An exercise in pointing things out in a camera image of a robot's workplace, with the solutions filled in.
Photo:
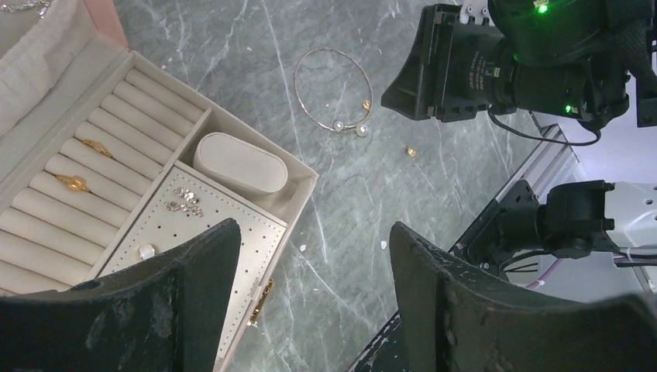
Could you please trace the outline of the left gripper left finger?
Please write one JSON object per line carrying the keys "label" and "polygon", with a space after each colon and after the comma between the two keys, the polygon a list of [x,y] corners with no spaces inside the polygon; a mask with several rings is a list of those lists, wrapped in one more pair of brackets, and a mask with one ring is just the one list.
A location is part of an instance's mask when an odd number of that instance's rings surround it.
{"label": "left gripper left finger", "polygon": [[210,371],[241,232],[226,219],[141,263],[1,300],[3,371]]}

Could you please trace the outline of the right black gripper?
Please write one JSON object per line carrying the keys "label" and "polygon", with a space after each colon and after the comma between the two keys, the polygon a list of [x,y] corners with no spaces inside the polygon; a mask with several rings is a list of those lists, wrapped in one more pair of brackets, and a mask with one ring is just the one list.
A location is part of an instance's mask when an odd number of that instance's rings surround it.
{"label": "right black gripper", "polygon": [[511,94],[515,65],[488,16],[465,22],[461,5],[425,6],[411,51],[380,104],[408,119],[441,122],[517,111]]}

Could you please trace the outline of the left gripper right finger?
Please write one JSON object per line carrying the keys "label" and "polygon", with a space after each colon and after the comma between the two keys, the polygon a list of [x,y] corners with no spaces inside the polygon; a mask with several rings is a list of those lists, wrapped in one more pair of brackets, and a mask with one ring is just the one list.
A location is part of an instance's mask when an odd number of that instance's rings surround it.
{"label": "left gripper right finger", "polygon": [[586,304],[521,289],[528,297],[513,300],[510,319],[524,336],[517,342],[504,340],[499,347],[510,354],[512,371],[656,369],[653,294]]}

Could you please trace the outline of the pink jewelry box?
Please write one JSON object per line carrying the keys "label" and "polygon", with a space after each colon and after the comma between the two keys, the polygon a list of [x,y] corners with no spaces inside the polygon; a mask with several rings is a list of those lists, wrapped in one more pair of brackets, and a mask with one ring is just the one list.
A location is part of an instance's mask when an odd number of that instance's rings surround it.
{"label": "pink jewelry box", "polygon": [[[244,195],[192,167],[226,133],[277,155],[288,182]],[[224,371],[271,289],[318,176],[224,108],[131,51],[110,1],[1,3],[1,300],[67,291],[234,219],[239,262],[214,368]],[[175,188],[203,217],[170,212]]]}

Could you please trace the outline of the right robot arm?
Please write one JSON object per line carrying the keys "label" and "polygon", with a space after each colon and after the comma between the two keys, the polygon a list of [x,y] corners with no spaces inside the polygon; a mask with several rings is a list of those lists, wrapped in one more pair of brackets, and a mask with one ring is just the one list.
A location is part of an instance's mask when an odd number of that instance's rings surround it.
{"label": "right robot arm", "polygon": [[421,11],[411,52],[381,105],[456,122],[518,109],[601,129],[629,109],[656,124],[654,1],[488,1]]}

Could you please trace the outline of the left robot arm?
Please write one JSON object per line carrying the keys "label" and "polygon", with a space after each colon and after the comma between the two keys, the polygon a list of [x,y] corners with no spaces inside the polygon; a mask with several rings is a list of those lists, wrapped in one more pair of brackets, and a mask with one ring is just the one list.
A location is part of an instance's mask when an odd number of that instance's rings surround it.
{"label": "left robot arm", "polygon": [[[627,255],[609,211],[621,184],[561,184],[537,203],[519,181],[451,250],[390,231],[399,318],[357,371],[654,371],[656,296],[590,304],[518,287],[524,258]],[[210,371],[242,244],[226,219],[172,250],[70,290],[1,300],[3,371]]]}

